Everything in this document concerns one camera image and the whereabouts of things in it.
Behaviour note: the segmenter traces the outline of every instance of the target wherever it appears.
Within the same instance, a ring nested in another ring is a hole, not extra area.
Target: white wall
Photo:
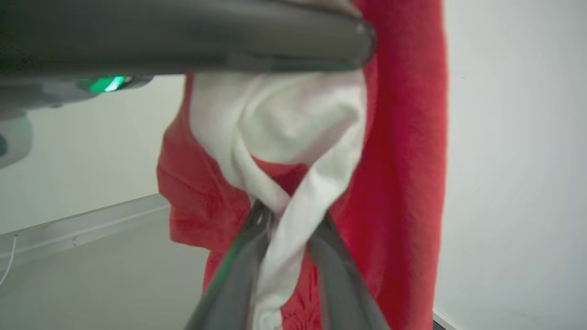
[[[436,308],[465,330],[585,329],[587,2],[447,0]]]
[[[171,242],[162,218],[16,267],[0,289],[0,329],[181,330],[207,255]]]
[[[29,112],[31,153],[0,170],[0,234],[157,192],[161,139],[182,76]]]

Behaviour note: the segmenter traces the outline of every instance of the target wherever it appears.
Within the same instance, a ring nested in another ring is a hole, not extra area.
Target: green led light
[[[108,87],[104,90],[104,92],[112,92],[113,90],[118,89],[120,85],[124,82],[124,77],[116,77],[114,80],[108,85]]]
[[[124,83],[124,76],[100,78],[90,85],[90,92],[94,94],[114,92]]]

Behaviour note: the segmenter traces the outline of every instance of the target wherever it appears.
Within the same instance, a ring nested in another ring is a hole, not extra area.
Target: red fabric
[[[330,212],[370,292],[394,330],[429,330],[446,172],[446,52],[440,0],[360,0],[378,37],[365,68],[365,149],[347,192]],[[157,168],[170,201],[171,239],[211,250],[204,286],[250,208],[188,124],[193,76],[164,136]],[[288,192],[306,171],[259,162]],[[320,329],[316,268],[305,259],[283,307],[284,329]]]

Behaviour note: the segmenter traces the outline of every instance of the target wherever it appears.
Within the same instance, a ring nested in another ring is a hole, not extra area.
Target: red cloth
[[[359,0],[377,30],[376,59],[365,68],[367,136],[362,159],[332,217],[370,292],[394,330],[429,330],[446,172],[446,50],[440,0]],[[211,250],[204,287],[250,204],[194,140],[191,86],[165,133],[157,168],[172,205],[171,239]],[[304,167],[259,162],[292,192]],[[284,329],[320,329],[316,268],[306,258],[282,308]]]

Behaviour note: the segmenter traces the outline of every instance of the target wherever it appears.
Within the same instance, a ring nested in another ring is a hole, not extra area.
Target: white cloth
[[[303,252],[328,207],[346,190],[365,132],[362,71],[290,75],[201,73],[195,77],[190,126],[234,187],[281,216],[262,262],[254,329],[281,325]],[[293,196],[251,156],[309,166]]]

